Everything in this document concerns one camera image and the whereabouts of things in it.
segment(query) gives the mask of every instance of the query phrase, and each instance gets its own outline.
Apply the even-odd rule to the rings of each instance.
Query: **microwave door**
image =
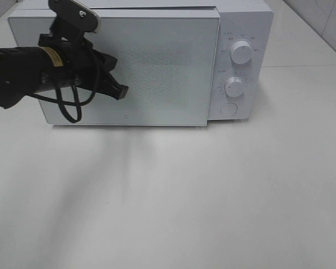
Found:
[[[214,8],[99,9],[101,28],[88,34],[94,48],[118,59],[112,75],[129,86],[126,98],[98,94],[79,124],[205,126],[219,27]],[[19,46],[35,46],[49,28],[50,10],[18,10],[10,18]],[[90,92],[78,89],[80,100]],[[54,91],[45,93],[55,97]],[[73,100],[63,89],[65,100]],[[40,102],[47,121],[69,124],[52,103]]]

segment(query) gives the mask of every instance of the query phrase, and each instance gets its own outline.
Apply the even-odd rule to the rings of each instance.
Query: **timer knob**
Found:
[[[253,57],[253,49],[247,41],[237,41],[230,48],[231,59],[236,64],[244,64]]]
[[[239,77],[231,77],[225,83],[225,93],[229,97],[238,97],[244,93],[244,83]]]

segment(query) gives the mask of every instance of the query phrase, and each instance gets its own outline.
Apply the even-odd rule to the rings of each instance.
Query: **round button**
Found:
[[[236,64],[244,64],[253,57],[253,49],[249,42],[241,40],[231,46],[230,54],[233,62]]]
[[[222,106],[220,109],[220,112],[222,113],[223,116],[226,117],[233,117],[236,115],[237,112],[237,105],[233,103],[225,104]]]
[[[225,83],[225,93],[229,97],[238,97],[244,93],[245,86],[239,77],[231,77]]]

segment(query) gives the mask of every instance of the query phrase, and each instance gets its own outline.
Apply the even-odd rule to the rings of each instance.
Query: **yellow label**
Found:
[[[63,66],[63,62],[61,60],[60,55],[56,52],[56,50],[50,48],[50,47],[40,47],[43,49],[48,56],[50,56],[52,64],[54,64],[54,67],[60,67]]]

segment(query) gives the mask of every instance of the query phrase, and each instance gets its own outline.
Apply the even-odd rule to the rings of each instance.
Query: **microwave top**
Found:
[[[223,12],[271,11],[263,0],[79,0],[92,9],[102,8],[208,8]],[[48,9],[48,0],[24,0],[19,10]]]

